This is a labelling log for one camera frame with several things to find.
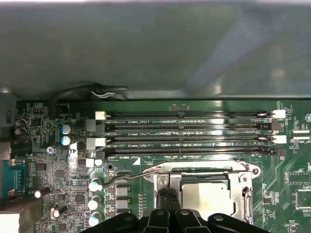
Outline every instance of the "cpu socket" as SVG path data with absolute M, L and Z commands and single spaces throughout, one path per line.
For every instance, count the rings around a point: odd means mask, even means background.
M 204 220 L 223 213 L 253 224 L 252 180 L 260 175 L 258 166 L 240 160 L 164 162 L 144 172 L 152 170 L 157 173 L 144 178 L 154 184 L 155 208 L 161 208 L 164 192 L 174 192 L 181 208 Z

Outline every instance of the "gray metal panel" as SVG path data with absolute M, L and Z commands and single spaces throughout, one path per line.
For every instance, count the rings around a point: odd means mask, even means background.
M 11 233 L 26 233 L 41 218 L 42 199 L 15 199 L 0 210 L 0 223 Z
M 311 96 L 311 8 L 221 2 L 2 3 L 1 82 L 24 99 L 89 82 L 131 99 Z

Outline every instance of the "screw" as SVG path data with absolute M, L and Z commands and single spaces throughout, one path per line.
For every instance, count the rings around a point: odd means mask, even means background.
M 223 221 L 223 217 L 221 217 L 220 215 L 216 215 L 215 217 L 214 217 L 214 219 L 216 220 L 216 221 Z
M 181 213 L 181 215 L 188 215 L 189 214 L 189 212 L 187 210 L 182 210 L 182 211 L 180 211 L 180 213 Z
M 159 184 L 160 185 L 162 185 L 162 186 L 165 186 L 165 185 L 167 185 L 167 179 L 166 179 L 166 177 L 161 177 L 160 179 L 159 179 Z
M 55 153 L 55 148 L 53 146 L 47 147 L 47 154 L 54 154 Z
M 131 221 L 132 219 L 133 219 L 132 216 L 128 216 L 128 217 L 125 217 L 125 218 L 124 218 L 125 221 Z
M 254 174 L 254 175 L 257 175 L 258 173 L 259 173 L 258 169 L 257 169 L 257 168 L 254 168 L 254 169 L 253 169 L 253 174 Z

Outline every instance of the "cable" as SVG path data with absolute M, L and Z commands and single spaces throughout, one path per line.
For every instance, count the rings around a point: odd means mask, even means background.
M 105 94 L 100 95 L 100 94 L 95 93 L 94 91 L 91 91 L 91 93 L 92 93 L 93 95 L 95 95 L 95 96 L 101 98 L 101 99 L 106 99 L 106 98 L 115 96 L 115 95 L 117 94 L 117 93 L 115 93 L 115 92 L 107 92 L 107 93 L 105 93 Z
M 50 119 L 54 120 L 56 118 L 56 103 L 67 97 L 70 97 L 74 94 L 83 95 L 92 91 L 103 92 L 105 90 L 127 90 L 128 86 L 125 85 L 100 85 L 100 84 L 89 84 L 83 86 L 76 86 L 66 90 L 63 90 L 57 93 L 54 97 L 52 97 L 49 101 L 49 109 L 50 109 Z

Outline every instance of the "black capacitor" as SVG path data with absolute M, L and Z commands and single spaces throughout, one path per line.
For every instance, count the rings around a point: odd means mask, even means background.
M 67 205 L 61 205 L 58 209 L 56 209 L 53 212 L 53 216 L 57 218 L 57 217 L 61 216 L 64 212 L 66 212 L 67 210 L 68 210 Z
M 45 186 L 42 189 L 35 191 L 35 198 L 40 199 L 41 197 L 47 195 L 50 192 L 51 192 L 51 188 L 48 186 Z
M 25 128 L 16 129 L 14 131 L 17 136 L 25 136 L 27 134 L 27 130 Z
M 24 120 L 24 119 L 17 120 L 17 121 L 15 121 L 15 125 L 16 125 L 17 127 L 24 128 L 24 127 L 26 127 L 26 125 L 27 125 L 27 121 Z

